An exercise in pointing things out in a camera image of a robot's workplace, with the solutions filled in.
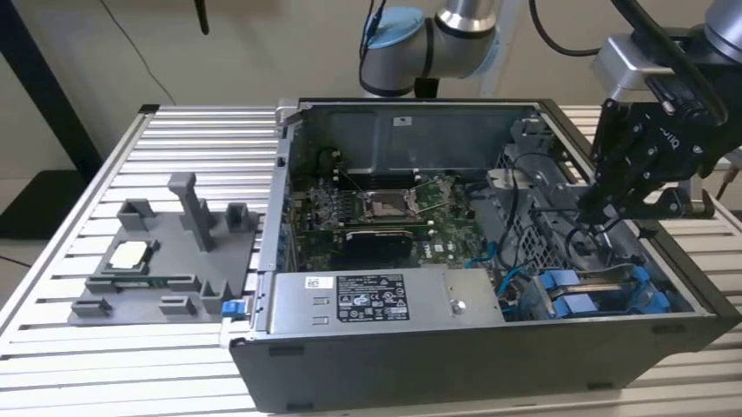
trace aluminum extrusion table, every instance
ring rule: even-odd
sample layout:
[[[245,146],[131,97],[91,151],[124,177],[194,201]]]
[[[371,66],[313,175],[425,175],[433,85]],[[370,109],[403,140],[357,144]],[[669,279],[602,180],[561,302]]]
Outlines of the aluminum extrusion table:
[[[599,109],[565,110],[590,138]],[[166,187],[172,172],[198,173],[196,191],[212,209],[238,201],[265,212],[274,120],[271,107],[162,107],[154,115],[138,116],[0,313],[0,417],[263,415],[230,353],[219,347],[219,324],[72,328],[67,316],[71,300],[84,291],[84,276],[119,228],[115,215],[124,199],[150,199],[155,211],[179,209]],[[742,224],[720,207],[713,220],[665,225],[721,291],[742,306]],[[259,256],[261,239],[253,266]],[[254,285],[251,275],[247,286]],[[664,360],[621,391],[323,415],[742,415],[741,330],[702,352]]]

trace sticker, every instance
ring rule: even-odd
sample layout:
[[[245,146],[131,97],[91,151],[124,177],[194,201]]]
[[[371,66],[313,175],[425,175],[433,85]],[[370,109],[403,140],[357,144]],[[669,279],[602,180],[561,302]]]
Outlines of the sticker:
[[[409,320],[409,308],[402,274],[338,276],[338,320],[343,323]]]
[[[411,126],[413,125],[413,116],[401,116],[393,119],[394,126]]]
[[[333,289],[334,282],[335,282],[334,276],[307,276],[305,281],[305,288]]]

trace screw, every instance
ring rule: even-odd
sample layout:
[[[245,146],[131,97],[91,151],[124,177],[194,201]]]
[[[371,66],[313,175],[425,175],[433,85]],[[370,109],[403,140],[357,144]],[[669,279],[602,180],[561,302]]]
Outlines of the screw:
[[[672,102],[662,102],[662,109],[665,110],[669,116],[674,115],[676,106],[673,106]]]

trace barcode sticker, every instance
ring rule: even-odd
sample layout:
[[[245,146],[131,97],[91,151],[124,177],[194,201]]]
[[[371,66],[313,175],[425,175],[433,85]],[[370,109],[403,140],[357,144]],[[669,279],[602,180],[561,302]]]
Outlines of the barcode sticker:
[[[334,276],[307,276],[305,288],[309,289],[333,289],[335,283]]]

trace warning label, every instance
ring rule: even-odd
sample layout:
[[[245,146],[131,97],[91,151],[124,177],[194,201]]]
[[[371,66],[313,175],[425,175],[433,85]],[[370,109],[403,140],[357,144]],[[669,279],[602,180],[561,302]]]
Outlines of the warning label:
[[[405,277],[399,275],[338,276],[338,320],[409,320]]]

